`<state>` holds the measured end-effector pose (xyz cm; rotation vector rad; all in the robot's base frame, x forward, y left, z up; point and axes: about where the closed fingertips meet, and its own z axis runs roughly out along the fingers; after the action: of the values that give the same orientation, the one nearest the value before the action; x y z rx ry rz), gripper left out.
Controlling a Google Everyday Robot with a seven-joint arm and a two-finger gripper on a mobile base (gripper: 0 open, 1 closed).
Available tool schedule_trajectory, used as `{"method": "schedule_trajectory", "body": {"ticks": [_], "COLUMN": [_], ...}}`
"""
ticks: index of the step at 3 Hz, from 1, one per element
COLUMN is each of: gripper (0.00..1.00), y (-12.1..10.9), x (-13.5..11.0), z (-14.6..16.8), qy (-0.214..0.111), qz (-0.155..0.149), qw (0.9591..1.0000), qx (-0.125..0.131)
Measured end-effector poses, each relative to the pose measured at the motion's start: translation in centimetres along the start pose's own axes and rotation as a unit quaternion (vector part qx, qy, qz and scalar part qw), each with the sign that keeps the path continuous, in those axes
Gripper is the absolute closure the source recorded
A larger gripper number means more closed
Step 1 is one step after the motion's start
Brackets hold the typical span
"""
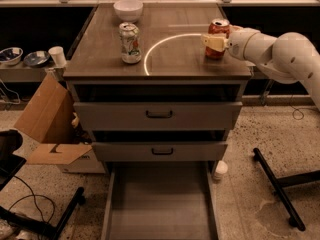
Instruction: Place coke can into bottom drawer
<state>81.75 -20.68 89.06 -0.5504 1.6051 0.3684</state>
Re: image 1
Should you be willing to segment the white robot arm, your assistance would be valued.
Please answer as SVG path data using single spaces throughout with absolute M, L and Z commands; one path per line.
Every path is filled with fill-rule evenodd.
M 214 51 L 254 64 L 270 79 L 300 82 L 320 110 L 320 54 L 304 35 L 288 32 L 279 37 L 252 28 L 230 27 L 230 34 L 203 34 L 202 43 Z

